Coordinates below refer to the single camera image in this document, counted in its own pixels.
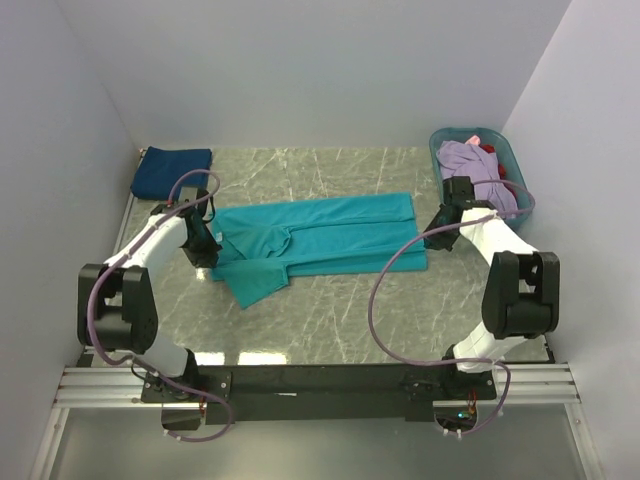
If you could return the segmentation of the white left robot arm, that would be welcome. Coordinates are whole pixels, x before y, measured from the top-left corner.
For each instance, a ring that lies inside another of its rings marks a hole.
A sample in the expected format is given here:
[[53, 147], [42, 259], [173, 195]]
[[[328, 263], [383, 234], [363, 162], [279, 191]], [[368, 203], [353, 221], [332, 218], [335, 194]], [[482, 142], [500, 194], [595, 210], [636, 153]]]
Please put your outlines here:
[[159, 333], [152, 280], [177, 250], [195, 268], [216, 266], [221, 246], [208, 221], [191, 207], [175, 216], [152, 214], [146, 229], [118, 254], [80, 270], [77, 290], [77, 337], [98, 342], [106, 353], [122, 351], [164, 375], [164, 389], [176, 401], [193, 399], [204, 385], [195, 354]]

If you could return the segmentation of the teal t-shirt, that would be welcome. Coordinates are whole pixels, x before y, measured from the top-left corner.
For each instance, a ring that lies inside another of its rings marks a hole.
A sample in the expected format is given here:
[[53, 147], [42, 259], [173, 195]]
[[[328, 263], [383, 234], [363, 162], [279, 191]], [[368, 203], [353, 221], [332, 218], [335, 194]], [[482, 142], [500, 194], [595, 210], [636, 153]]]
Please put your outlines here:
[[428, 266], [407, 192], [223, 208], [212, 232], [222, 249], [215, 281], [243, 309], [293, 277], [424, 271]]

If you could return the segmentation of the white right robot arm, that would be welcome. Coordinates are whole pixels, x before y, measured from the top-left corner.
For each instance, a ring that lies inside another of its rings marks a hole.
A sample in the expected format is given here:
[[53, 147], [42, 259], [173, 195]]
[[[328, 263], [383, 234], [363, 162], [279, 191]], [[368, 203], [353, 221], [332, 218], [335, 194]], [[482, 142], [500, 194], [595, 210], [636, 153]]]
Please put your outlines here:
[[442, 393], [460, 399], [513, 348], [556, 329], [560, 260], [522, 240], [483, 201], [442, 204], [426, 232], [428, 249], [450, 251], [464, 237], [489, 265], [481, 321], [449, 348], [445, 358], [460, 362], [442, 367], [438, 377]]

